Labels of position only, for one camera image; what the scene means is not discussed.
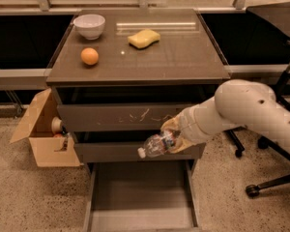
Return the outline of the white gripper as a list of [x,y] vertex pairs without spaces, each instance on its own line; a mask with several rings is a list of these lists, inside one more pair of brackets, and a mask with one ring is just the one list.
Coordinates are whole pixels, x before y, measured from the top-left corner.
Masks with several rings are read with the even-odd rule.
[[214,119],[216,111],[212,106],[195,105],[185,108],[179,117],[175,116],[163,123],[161,131],[181,131],[182,136],[177,139],[175,145],[169,150],[171,154],[184,151],[193,146],[205,142],[215,132]]

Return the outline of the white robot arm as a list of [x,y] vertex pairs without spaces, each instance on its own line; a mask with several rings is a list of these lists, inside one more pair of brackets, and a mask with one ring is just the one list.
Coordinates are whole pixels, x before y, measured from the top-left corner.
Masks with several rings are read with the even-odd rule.
[[226,81],[212,98],[184,109],[161,128],[179,131],[188,145],[197,145],[237,127],[270,139],[290,154],[290,111],[276,102],[272,88],[258,82]]

